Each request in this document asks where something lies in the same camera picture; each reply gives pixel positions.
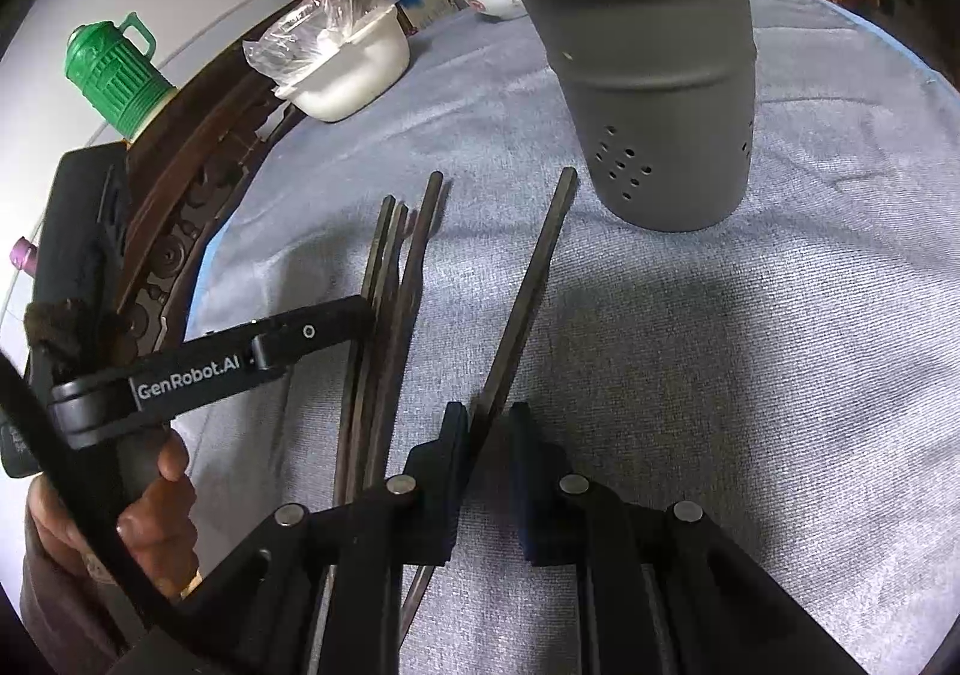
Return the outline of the person's left hand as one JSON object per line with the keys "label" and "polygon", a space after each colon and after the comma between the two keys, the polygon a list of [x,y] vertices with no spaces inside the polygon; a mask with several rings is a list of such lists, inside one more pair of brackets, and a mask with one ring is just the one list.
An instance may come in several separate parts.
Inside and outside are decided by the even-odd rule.
{"label": "person's left hand", "polygon": [[[189,517],[197,495],[187,464],[184,441],[170,431],[158,454],[158,478],[122,512],[116,526],[133,560],[168,599],[181,597],[199,567],[197,529]],[[91,550],[44,475],[31,482],[28,512],[47,555],[71,577],[86,579]]]}

